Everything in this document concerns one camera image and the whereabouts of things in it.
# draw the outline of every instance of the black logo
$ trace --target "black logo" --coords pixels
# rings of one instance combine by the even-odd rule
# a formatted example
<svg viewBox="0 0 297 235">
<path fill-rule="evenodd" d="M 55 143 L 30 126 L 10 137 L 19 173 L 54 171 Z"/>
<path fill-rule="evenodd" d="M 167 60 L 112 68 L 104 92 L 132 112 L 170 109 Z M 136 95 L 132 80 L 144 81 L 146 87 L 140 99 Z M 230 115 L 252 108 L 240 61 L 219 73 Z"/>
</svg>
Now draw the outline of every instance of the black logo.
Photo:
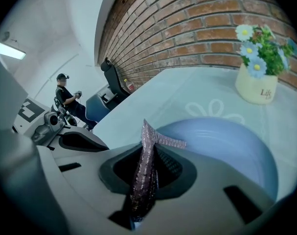
<svg viewBox="0 0 297 235">
<path fill-rule="evenodd" d="M 40 114 L 42 114 L 45 110 L 42 109 L 37 104 L 33 103 L 30 99 L 26 99 L 19 110 L 18 115 L 23 119 L 31 123 L 34 119 L 36 119 Z"/>
</svg>

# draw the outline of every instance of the black cap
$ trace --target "black cap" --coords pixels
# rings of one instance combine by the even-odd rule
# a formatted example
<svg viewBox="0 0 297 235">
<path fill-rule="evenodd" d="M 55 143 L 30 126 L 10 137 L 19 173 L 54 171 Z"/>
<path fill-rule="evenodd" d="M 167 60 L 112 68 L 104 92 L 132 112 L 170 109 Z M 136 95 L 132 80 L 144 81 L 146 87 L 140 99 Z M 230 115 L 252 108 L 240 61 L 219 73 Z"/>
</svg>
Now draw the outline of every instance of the black cap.
<svg viewBox="0 0 297 235">
<path fill-rule="evenodd" d="M 59 75 L 57 76 L 57 81 L 60 80 L 60 79 L 63 79 L 63 78 L 67 79 L 67 78 L 66 78 L 66 75 L 64 75 L 63 73 L 61 73 L 61 74 L 59 74 Z"/>
</svg>

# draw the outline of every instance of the cream flower pot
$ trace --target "cream flower pot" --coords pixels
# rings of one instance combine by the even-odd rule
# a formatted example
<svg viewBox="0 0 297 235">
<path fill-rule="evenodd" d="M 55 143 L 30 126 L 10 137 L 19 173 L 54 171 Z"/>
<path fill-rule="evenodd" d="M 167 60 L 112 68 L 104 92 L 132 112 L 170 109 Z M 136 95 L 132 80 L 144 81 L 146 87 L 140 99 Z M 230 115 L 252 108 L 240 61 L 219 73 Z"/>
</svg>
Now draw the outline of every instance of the cream flower pot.
<svg viewBox="0 0 297 235">
<path fill-rule="evenodd" d="M 237 75 L 235 87 L 246 101 L 252 104 L 272 102 L 277 85 L 277 76 L 265 75 L 262 78 L 250 76 L 244 64 Z"/>
</svg>

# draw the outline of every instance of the table surface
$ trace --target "table surface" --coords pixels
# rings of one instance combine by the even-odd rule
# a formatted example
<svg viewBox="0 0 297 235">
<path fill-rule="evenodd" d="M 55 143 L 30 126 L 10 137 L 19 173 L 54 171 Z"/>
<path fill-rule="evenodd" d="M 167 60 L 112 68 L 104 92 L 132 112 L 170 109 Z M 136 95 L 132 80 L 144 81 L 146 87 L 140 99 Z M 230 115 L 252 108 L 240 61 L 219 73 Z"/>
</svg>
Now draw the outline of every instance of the table surface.
<svg viewBox="0 0 297 235">
<path fill-rule="evenodd" d="M 278 84 L 272 103 L 250 104 L 236 91 L 237 73 L 213 67 L 166 69 L 113 109 L 93 133 L 113 149 L 140 142 L 144 118 L 155 129 L 195 117 L 234 120 L 271 150 L 281 199 L 297 184 L 297 92 Z"/>
</svg>

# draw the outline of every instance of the dark pants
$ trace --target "dark pants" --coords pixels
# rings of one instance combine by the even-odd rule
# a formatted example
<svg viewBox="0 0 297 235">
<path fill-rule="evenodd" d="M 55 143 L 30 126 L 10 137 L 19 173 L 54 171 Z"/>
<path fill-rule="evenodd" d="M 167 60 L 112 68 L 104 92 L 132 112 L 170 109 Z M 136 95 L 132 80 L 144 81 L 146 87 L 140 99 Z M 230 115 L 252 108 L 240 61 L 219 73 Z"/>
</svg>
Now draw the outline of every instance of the dark pants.
<svg viewBox="0 0 297 235">
<path fill-rule="evenodd" d="M 92 130 L 95 127 L 95 125 L 97 125 L 97 123 L 95 121 L 88 120 L 85 117 L 85 109 L 86 108 L 84 105 L 78 103 L 74 109 L 69 109 L 68 111 L 71 115 L 77 117 L 78 119 L 86 123 L 89 127 L 89 130 Z"/>
</svg>

